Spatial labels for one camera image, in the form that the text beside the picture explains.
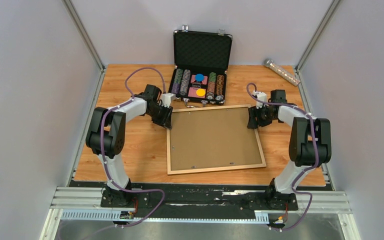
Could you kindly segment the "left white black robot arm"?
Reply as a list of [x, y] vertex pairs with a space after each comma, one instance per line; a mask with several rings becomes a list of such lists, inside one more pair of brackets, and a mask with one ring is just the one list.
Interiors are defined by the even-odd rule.
[[163, 93], [155, 85], [148, 84], [144, 92], [134, 94], [127, 101], [109, 108], [93, 110], [85, 144], [98, 156], [106, 175], [103, 197], [129, 206], [133, 201], [131, 180], [122, 161], [126, 124], [138, 116], [148, 115], [153, 124], [171, 129], [173, 93]]

